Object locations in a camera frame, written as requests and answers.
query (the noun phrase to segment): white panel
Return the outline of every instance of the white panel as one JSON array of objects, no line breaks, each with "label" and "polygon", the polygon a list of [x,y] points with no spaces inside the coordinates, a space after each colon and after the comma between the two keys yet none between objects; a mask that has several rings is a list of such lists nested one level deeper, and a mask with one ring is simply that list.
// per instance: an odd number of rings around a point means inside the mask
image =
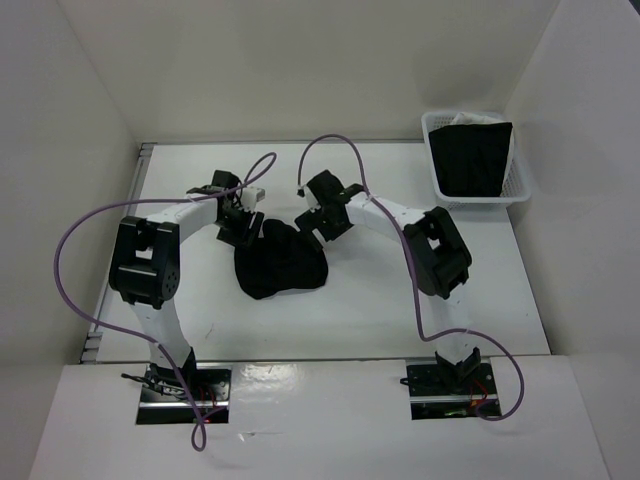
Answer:
[{"label": "white panel", "polygon": [[418,138],[502,111],[557,0],[60,0],[138,139]]},{"label": "white panel", "polygon": [[[435,205],[429,168],[420,143],[361,143],[372,191],[416,208]],[[267,217],[293,223],[307,209],[296,195],[296,171],[305,144],[157,146],[141,196],[180,198],[210,181],[215,169],[244,178],[262,155],[278,159],[256,186]],[[348,146],[320,144],[307,157],[303,181],[330,169],[345,185],[359,182]],[[164,208],[142,205],[138,215]],[[507,212],[455,212],[453,219],[473,257],[468,299],[473,325],[517,354],[549,353]],[[254,300],[239,287],[233,248],[216,239],[217,227],[200,230],[181,245],[176,308],[187,341],[200,360],[298,360],[389,358],[433,355],[434,344],[418,337],[411,282],[398,242],[354,227],[326,249],[329,276],[322,288],[282,292]],[[423,301],[425,331],[436,331]],[[118,293],[109,291],[101,319],[136,330],[138,321]],[[484,354],[500,354],[481,341]],[[145,342],[107,331],[100,361],[147,361]]]},{"label": "white panel", "polygon": [[[0,64],[0,365],[77,361],[87,325],[58,296],[54,250],[82,213],[126,196],[136,146],[55,2],[2,2]],[[121,213],[81,229],[63,255],[90,311]]]},{"label": "white panel", "polygon": [[564,0],[507,109],[535,187],[518,244],[616,479],[640,448],[639,53],[627,0]]},{"label": "white panel", "polygon": [[[31,480],[608,478],[564,357],[522,357],[527,394],[501,423],[412,421],[402,361],[234,366],[228,425],[136,426],[141,365],[66,367]],[[503,405],[518,393],[494,359]]]},{"label": "white panel", "polygon": [[61,373],[61,365],[0,367],[2,478],[29,478]]}]

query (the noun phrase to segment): metal base plate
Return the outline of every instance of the metal base plate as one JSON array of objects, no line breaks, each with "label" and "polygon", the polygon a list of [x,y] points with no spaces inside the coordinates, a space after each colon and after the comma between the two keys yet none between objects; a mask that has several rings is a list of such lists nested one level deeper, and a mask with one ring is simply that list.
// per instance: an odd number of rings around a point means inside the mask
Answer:
[{"label": "metal base plate", "polygon": [[489,362],[482,362],[456,391],[450,391],[440,380],[434,361],[407,362],[411,419],[476,417],[475,407],[482,402],[482,414],[501,415],[493,370]]},{"label": "metal base plate", "polygon": [[[231,389],[231,368],[198,365],[198,377],[203,388],[193,392],[196,405],[206,414],[214,406],[227,407],[214,413],[207,419],[208,423],[229,423],[229,397]],[[211,401],[213,392],[215,401]],[[195,415],[189,403],[170,395],[161,395],[143,386],[138,404],[137,425],[165,425],[177,423],[194,423]]]}]

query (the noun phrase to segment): white wall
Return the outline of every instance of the white wall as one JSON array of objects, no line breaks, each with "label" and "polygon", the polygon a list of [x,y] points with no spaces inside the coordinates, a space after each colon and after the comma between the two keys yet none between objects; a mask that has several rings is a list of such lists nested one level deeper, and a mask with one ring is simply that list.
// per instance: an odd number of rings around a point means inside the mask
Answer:
[{"label": "white wall", "polygon": [[[55,1],[0,4],[0,65],[0,471],[20,480],[61,366],[78,361],[87,331],[55,290],[56,242],[81,213],[126,196],[137,147]],[[82,230],[64,256],[86,309],[120,213]]]},{"label": "white wall", "polygon": [[138,140],[420,138],[502,110],[558,0],[60,0]]},{"label": "white wall", "polygon": [[640,16],[562,0],[507,107],[535,185],[511,213],[614,479],[638,478],[640,451],[639,113]]},{"label": "white wall", "polygon": [[[402,360],[236,363],[229,423],[201,454],[189,425],[135,425],[140,387],[120,373],[144,365],[69,366],[30,480],[607,479],[567,358],[519,362],[527,395],[499,425],[412,421]],[[513,367],[492,363],[512,405]]]}]

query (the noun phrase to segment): black clamp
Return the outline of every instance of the black clamp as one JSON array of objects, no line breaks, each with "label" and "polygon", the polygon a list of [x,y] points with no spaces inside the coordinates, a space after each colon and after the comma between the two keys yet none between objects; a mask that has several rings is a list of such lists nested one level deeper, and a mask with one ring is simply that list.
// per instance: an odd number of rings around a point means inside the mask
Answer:
[{"label": "black clamp", "polygon": [[[187,193],[211,195],[240,185],[240,179],[231,172],[216,170],[210,185],[192,188]],[[264,220],[262,212],[248,212],[240,203],[241,193],[234,192],[218,198],[216,225],[220,227],[218,240],[232,247],[249,247],[258,238]]]},{"label": "black clamp", "polygon": [[[354,183],[344,188],[342,182],[329,170],[324,170],[307,183],[307,188],[318,201],[319,208],[304,212],[295,222],[301,232],[306,233],[317,250],[322,246],[313,235],[318,230],[326,241],[332,241],[345,233],[353,224],[349,222],[345,205],[353,196],[364,191],[362,185]],[[303,197],[304,190],[298,190]]]}]

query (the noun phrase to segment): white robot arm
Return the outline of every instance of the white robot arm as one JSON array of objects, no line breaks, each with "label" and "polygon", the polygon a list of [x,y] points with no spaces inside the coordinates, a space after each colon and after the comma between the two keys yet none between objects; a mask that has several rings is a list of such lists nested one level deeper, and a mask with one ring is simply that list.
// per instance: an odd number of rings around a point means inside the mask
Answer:
[{"label": "white robot arm", "polygon": [[[264,190],[246,187],[237,194],[199,201],[239,183],[233,174],[216,171],[210,185],[190,190],[187,202],[146,218],[125,217],[118,229],[109,284],[131,305],[142,331],[167,349],[186,377],[193,376],[196,365],[174,303],[180,283],[180,244],[213,224],[220,227],[218,239],[233,246],[249,245],[257,238],[264,214],[255,212],[255,207]],[[168,360],[155,345],[149,348],[152,383],[173,383]]]},{"label": "white robot arm", "polygon": [[[389,218],[364,192],[362,185],[343,187],[328,170],[313,177],[299,194],[309,210],[296,219],[309,240],[322,248],[317,234],[325,241],[338,238],[354,225],[361,225],[394,241],[398,232]],[[469,278],[471,255],[449,213],[408,208],[375,197],[394,217],[411,251],[418,288],[428,296],[437,331],[471,326],[465,283]],[[480,351],[473,337],[452,334],[436,341],[436,359],[450,384],[466,378],[480,364]]]}]

